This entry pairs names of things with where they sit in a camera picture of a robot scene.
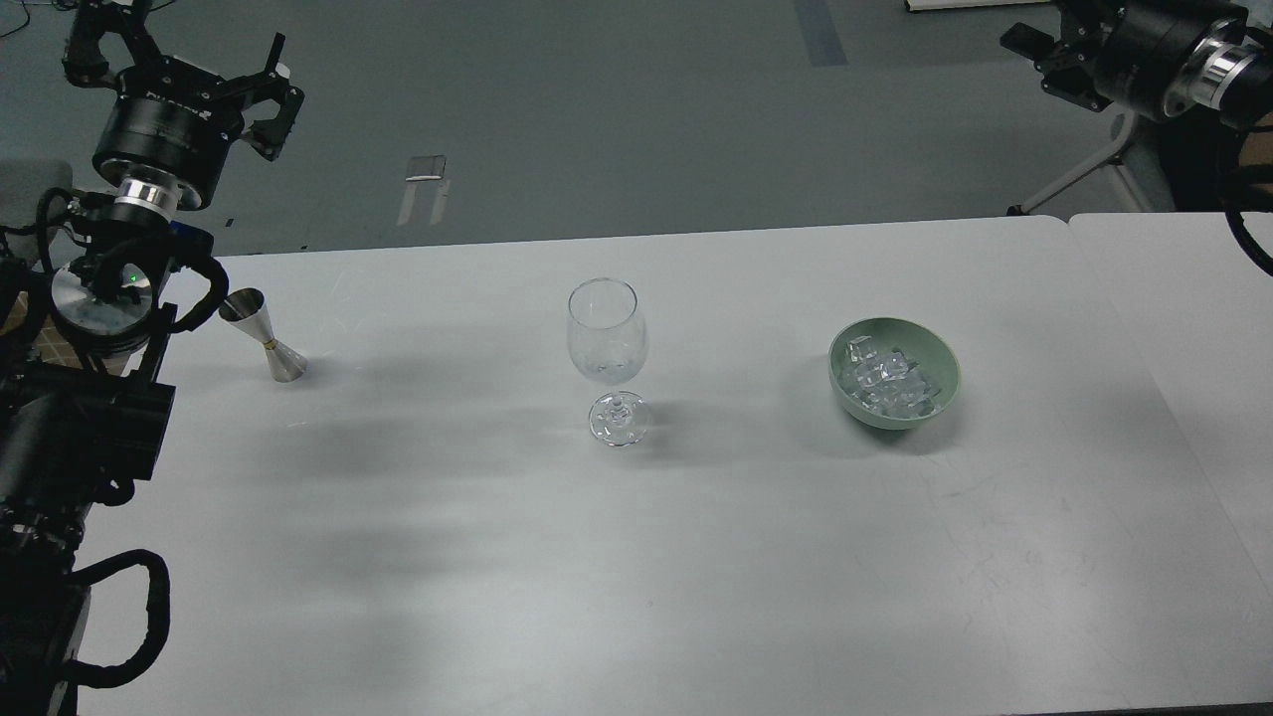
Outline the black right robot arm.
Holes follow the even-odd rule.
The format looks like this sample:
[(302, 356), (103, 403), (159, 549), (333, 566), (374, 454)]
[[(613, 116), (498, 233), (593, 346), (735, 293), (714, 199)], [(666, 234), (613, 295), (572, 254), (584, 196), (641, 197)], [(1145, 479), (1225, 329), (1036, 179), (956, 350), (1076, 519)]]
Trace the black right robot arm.
[(1001, 46), (1031, 62), (1049, 96), (1083, 110), (1119, 107), (1123, 124), (1105, 152), (1009, 206), (1009, 217), (1063, 192), (1127, 154), (1137, 125), (1158, 126), (1192, 110), (1213, 113), (1214, 199), (1242, 254), (1270, 271), (1270, 248), (1248, 227), (1270, 211), (1270, 29), (1232, 1), (1059, 1), (1058, 36), (1017, 23)]

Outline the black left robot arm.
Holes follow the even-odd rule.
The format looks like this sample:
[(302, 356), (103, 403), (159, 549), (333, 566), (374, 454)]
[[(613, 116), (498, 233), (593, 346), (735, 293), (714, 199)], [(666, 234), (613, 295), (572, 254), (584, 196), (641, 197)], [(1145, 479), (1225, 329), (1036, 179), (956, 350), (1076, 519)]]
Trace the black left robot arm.
[(278, 159), (304, 93), (272, 37), (258, 73), (227, 79), (163, 54), (149, 1), (76, 1), (62, 68), (115, 104), (92, 155), (104, 192), (61, 169), (25, 224), (3, 227), (3, 712), (73, 715), (79, 689), (122, 687), (171, 633), (171, 572), (132, 549), (78, 567), (87, 517), (150, 479), (176, 390), (172, 336), (211, 317), (267, 349), (289, 381), (306, 361), (269, 335), (264, 294), (230, 290), (209, 232), (177, 220), (215, 195), (229, 150)]

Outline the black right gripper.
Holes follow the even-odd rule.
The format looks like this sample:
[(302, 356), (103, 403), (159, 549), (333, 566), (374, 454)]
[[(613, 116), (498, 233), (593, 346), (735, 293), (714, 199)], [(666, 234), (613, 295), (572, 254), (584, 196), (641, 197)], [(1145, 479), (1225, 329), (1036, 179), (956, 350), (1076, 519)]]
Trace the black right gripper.
[(1053, 37), (1015, 23), (1001, 47), (1041, 73), (1049, 96), (1100, 112), (1109, 104), (1165, 124), (1193, 107), (1225, 124), (1249, 121), (1248, 9), (1226, 1), (1128, 1), (1104, 45), (1063, 20)]

